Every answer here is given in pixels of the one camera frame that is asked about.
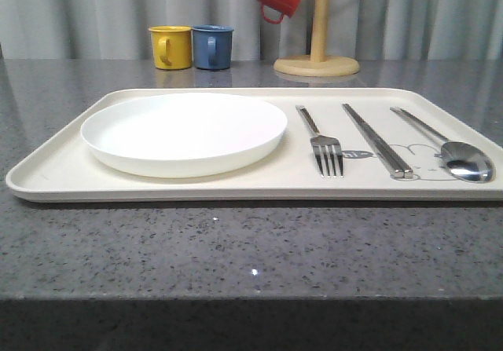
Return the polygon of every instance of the spoon handle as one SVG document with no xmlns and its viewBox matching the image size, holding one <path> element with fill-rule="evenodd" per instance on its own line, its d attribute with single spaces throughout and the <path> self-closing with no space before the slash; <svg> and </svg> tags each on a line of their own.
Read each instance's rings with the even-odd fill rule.
<svg viewBox="0 0 503 351">
<path fill-rule="evenodd" d="M 431 127 L 431 126 L 427 125 L 426 123 L 424 123 L 423 121 L 421 121 L 415 115 L 410 114 L 407 110 L 402 109 L 402 108 L 398 108 L 398 107 L 392 107 L 392 108 L 390 108 L 390 110 L 392 110 L 393 112 L 395 112 L 397 115 L 400 115 L 405 120 L 412 121 L 412 124 L 414 126 L 420 126 L 420 127 L 422 127 L 424 130 L 426 130 L 429 133 L 433 134 L 438 139 L 440 139 L 442 142 L 445 143 L 446 141 L 449 141 L 449 139 L 447 139 L 445 136 L 443 136 L 440 132 L 438 132 L 433 127 Z"/>
</svg>

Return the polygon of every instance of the wooden mug stand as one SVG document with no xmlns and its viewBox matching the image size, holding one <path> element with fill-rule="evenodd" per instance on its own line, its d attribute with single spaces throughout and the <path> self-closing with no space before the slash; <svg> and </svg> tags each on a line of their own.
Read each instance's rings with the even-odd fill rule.
<svg viewBox="0 0 503 351">
<path fill-rule="evenodd" d="M 298 76 L 344 76 L 360 71 L 355 59 L 326 55 L 329 0 L 314 0 L 311 54 L 277 59 L 274 69 Z"/>
</svg>

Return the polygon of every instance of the white plate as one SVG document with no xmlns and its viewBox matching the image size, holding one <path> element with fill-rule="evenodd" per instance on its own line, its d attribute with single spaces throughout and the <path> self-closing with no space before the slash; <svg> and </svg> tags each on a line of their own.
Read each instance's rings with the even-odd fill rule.
<svg viewBox="0 0 503 351">
<path fill-rule="evenodd" d="M 83 140 L 104 164 L 150 177 L 199 177 L 270 154 L 287 125 L 268 102 L 220 93 L 176 93 L 112 105 L 89 117 Z"/>
</svg>

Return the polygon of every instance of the white tray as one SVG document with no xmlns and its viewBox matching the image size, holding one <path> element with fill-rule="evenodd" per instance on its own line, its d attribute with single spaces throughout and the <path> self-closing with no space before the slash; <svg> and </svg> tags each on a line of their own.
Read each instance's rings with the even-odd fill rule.
<svg viewBox="0 0 503 351">
<path fill-rule="evenodd" d="M 111 104 L 164 93 L 212 92 L 253 96 L 281 108 L 288 127 L 279 147 L 265 159 L 225 174 L 198 178 L 150 178 L 121 173 L 99 163 L 79 136 L 82 122 Z M 347 102 L 417 173 L 413 181 L 389 176 L 341 104 Z M 296 111 L 304 104 L 321 132 L 338 137 L 344 178 L 318 174 L 306 125 Z M 496 166 L 492 182 L 452 178 L 432 155 L 438 147 L 389 110 L 399 106 L 452 140 L 482 149 Z M 6 182 L 14 195 L 35 202 L 97 202 L 232 199 L 501 200 L 503 148 L 422 96 L 394 89 L 233 88 L 148 89 L 109 93 L 18 163 Z"/>
</svg>

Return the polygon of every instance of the countertop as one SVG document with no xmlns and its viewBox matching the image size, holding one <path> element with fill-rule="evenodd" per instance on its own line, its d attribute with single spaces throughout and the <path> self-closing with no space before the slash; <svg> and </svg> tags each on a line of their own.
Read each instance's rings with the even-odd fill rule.
<svg viewBox="0 0 503 351">
<path fill-rule="evenodd" d="M 105 94 L 184 87 L 412 90 L 503 145 L 500 61 L 362 61 L 356 75 L 322 79 L 282 75 L 271 62 L 159 71 L 150 60 L 0 60 L 3 305 L 445 299 L 501 308 L 498 201 L 37 204 L 6 187 L 10 168 Z"/>
</svg>

